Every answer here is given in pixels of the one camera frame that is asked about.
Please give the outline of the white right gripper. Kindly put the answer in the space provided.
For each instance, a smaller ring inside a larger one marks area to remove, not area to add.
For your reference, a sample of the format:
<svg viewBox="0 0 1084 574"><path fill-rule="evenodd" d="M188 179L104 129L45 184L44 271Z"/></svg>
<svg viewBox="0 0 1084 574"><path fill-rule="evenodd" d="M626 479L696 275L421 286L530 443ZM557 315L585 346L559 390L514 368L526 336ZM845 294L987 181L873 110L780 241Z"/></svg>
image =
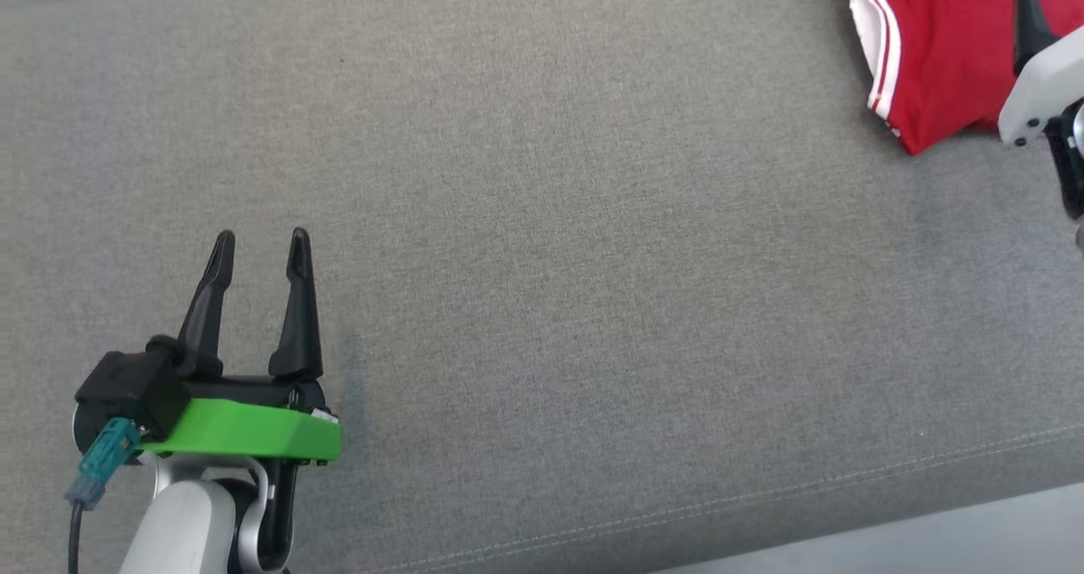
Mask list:
<svg viewBox="0 0 1084 574"><path fill-rule="evenodd" d="M1084 97L1084 25L1059 39L1041 0L1014 0L1014 88L998 116L1006 146L1029 141Z"/></svg>

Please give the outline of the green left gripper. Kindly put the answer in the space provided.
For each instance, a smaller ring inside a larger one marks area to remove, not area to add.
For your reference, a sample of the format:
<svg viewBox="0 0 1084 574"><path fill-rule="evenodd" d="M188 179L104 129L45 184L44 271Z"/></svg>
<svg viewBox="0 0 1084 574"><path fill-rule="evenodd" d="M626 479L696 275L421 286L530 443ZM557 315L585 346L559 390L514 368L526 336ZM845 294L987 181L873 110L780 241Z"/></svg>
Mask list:
<svg viewBox="0 0 1084 574"><path fill-rule="evenodd" d="M234 268L235 235L221 231L178 334L183 378L220 378L219 338L224 293ZM312 246L294 229L286 265L291 293L268 374L279 380L318 380L323 358ZM341 455L341 425L315 381L276 384L271 378L189 382L192 400L166 439L143 439L155 454L243 455L258 459L330 462Z"/></svg>

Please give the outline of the red basketball jersey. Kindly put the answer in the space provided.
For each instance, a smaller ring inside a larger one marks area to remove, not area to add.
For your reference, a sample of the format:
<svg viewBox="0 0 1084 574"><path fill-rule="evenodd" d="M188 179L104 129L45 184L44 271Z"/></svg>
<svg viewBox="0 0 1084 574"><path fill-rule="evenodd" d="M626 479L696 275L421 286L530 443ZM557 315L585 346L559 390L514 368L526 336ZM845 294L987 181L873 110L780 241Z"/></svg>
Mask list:
<svg viewBox="0 0 1084 574"><path fill-rule="evenodd" d="M995 131L1015 81L1015 0L848 0L867 106L909 155Z"/></svg>

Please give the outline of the grey fabric sofa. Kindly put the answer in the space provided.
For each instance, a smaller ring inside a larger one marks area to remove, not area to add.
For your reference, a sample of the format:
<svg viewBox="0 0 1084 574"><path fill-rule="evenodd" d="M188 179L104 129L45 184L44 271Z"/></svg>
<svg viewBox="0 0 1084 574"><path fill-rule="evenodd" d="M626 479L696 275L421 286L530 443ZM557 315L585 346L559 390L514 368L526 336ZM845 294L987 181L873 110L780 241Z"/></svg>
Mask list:
<svg viewBox="0 0 1084 574"><path fill-rule="evenodd" d="M312 238L340 462L295 574L653 571L1084 482L1048 155L911 157L848 0L0 0L0 574L65 570L74 393L235 232Z"/></svg>

